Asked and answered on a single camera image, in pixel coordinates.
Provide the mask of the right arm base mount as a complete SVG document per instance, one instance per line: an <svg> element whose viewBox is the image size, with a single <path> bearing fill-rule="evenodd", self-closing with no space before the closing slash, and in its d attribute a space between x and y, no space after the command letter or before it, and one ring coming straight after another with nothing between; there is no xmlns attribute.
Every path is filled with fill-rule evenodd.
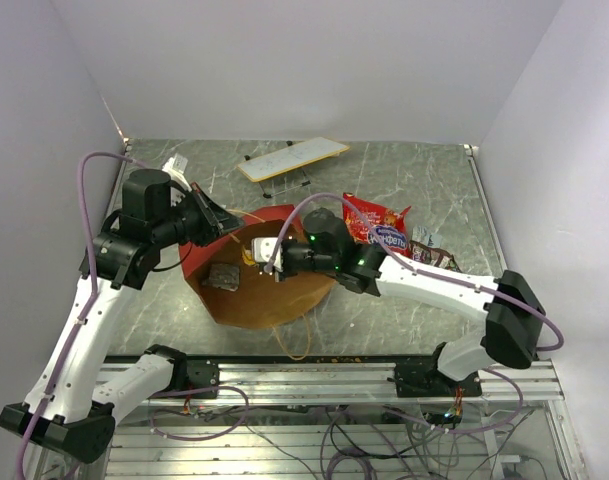
<svg viewBox="0 0 609 480"><path fill-rule="evenodd" d="M387 381L394 385L398 398L476 398L482 395L482 388L475 379L476 373L451 380L425 364L407 362L396 364Z"/></svg>

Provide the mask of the brown m&m's pack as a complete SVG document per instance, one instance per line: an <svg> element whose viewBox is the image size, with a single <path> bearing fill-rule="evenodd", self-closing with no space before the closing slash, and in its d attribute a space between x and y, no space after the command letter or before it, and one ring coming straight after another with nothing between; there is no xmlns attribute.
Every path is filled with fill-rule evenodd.
<svg viewBox="0 0 609 480"><path fill-rule="evenodd" d="M444 249L433 248L417 241L411 241L409 250L410 258L413 261L445 270L461 271L455 257Z"/></svg>

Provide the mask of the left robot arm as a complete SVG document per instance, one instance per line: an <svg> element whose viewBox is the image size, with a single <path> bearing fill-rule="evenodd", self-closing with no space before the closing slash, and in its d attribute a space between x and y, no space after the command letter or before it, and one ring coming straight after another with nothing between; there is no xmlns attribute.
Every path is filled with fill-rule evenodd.
<svg viewBox="0 0 609 480"><path fill-rule="evenodd" d="M162 250L206 247L244 224L196 184L163 170L132 172L121 195L82 261L73 306L40 379L0 414L2 429L85 464L102 456L116 425L143 400L158 392L176 397L187 387L185 354L161 345L107 384L96 383L117 320Z"/></svg>

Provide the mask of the small whiteboard on stand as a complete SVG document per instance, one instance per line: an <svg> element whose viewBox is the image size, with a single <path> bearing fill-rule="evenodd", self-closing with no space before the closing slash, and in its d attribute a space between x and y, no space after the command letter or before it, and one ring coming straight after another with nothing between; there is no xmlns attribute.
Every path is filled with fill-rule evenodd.
<svg viewBox="0 0 609 480"><path fill-rule="evenodd" d="M287 141L287 146L259 157L244 156L237 169L251 182L260 186L262 197L272 199L296 188L309 186L311 180L305 167L327 158L337 158L347 152L350 146L325 137L315 137L301 142ZM264 183L275 177L291 172L300 172L299 184L285 187L280 191L269 192Z"/></svg>

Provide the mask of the aluminium rail frame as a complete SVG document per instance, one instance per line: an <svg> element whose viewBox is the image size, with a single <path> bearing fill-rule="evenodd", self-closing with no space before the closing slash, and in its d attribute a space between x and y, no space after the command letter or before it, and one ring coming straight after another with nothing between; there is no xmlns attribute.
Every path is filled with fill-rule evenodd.
<svg viewBox="0 0 609 480"><path fill-rule="evenodd" d="M419 356L206 357L215 399L143 400L101 457L29 453L30 479L581 479L548 361L476 372L476 398L398 398Z"/></svg>

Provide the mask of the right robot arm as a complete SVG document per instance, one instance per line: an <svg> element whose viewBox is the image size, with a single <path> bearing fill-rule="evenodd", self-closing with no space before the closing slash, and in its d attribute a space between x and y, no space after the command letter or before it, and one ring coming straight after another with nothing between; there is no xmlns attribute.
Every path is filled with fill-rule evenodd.
<svg viewBox="0 0 609 480"><path fill-rule="evenodd" d="M356 294L407 298L480 323L478 330L439 344L418 366L403 368L394 379L398 389L443 396L493 364L525 370L536 359L544 310L520 274L469 276L399 257L356 242L344 221L325 208L308 214L303 227L303 241L254 240L254 260L278 279L324 274Z"/></svg>

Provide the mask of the red and brown paper bag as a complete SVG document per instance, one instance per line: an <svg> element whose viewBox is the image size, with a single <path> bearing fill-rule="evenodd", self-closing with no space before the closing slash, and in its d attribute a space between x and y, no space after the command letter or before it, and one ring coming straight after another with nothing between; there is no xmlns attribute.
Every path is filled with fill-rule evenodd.
<svg viewBox="0 0 609 480"><path fill-rule="evenodd" d="M302 319L307 329L307 348L312 346L310 313L335 285L327 276L304 272L284 282L263 274L247 262L246 253L256 237L276 237L284 221L294 210L292 204L260 208L244 213L245 226L206 247L191 243L180 246L184 280L202 300L214 322L247 330L272 329L283 352L295 361L308 352L290 352L279 333L283 324ZM216 264L239 270L239 286L227 291L206 284Z"/></svg>

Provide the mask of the small white blue wrapper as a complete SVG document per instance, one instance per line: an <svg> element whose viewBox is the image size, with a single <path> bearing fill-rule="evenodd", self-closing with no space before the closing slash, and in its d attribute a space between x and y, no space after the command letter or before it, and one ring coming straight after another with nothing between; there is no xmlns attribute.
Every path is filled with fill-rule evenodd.
<svg viewBox="0 0 609 480"><path fill-rule="evenodd" d="M427 227L419 225L413 227L411 240L428 248L440 248L443 243L443 237L440 234L431 232Z"/></svg>

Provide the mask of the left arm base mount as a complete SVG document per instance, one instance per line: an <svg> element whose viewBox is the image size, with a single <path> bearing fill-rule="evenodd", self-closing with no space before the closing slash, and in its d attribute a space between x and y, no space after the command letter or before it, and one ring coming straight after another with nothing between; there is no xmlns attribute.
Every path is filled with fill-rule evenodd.
<svg viewBox="0 0 609 480"><path fill-rule="evenodd" d="M211 361L187 360L174 369L169 390L191 399L215 399L219 378L219 368Z"/></svg>

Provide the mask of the red candy bag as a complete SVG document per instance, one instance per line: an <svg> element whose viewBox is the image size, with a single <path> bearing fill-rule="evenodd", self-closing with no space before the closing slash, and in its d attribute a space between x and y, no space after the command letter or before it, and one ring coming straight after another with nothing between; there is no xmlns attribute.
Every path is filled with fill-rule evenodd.
<svg viewBox="0 0 609 480"><path fill-rule="evenodd" d="M360 199L351 193L344 193L343 198L369 220L376 233L393 252L405 257L410 256L406 215L410 212L411 206L396 212L383 205ZM377 243L367 226L347 205L343 206L343 219L349 233L356 242Z"/></svg>

